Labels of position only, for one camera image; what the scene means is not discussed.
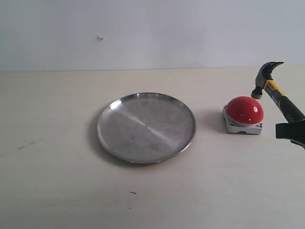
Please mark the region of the yellow black claw hammer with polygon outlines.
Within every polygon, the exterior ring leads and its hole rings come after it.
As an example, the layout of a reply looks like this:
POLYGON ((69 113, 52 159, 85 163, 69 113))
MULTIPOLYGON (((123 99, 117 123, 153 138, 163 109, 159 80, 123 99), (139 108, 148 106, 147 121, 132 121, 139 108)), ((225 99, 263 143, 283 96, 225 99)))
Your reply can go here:
POLYGON ((255 88, 251 92, 251 97, 258 100, 263 96, 263 90, 277 105, 287 122, 296 123, 303 121, 305 115, 296 105, 285 95, 281 88, 272 78, 272 71, 284 62, 267 62, 263 64, 255 78, 255 88))

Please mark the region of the red dome push button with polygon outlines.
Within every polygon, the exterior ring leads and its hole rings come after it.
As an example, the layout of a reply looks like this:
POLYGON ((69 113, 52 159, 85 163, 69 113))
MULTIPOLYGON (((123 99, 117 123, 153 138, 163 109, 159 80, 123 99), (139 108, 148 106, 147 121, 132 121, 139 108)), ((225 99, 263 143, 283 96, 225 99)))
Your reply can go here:
POLYGON ((259 135, 263 129, 264 110, 260 103, 249 97, 239 96, 229 101, 222 110, 229 133, 259 135))

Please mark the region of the round steel plate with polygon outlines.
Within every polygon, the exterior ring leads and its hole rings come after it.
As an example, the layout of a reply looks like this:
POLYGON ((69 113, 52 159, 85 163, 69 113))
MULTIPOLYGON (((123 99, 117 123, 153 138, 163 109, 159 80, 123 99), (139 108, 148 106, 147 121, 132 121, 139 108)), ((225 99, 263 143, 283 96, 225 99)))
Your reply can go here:
POLYGON ((100 145, 112 156, 134 164, 154 164, 185 151, 196 128, 192 110, 179 99, 141 92, 106 106, 96 132, 100 145))

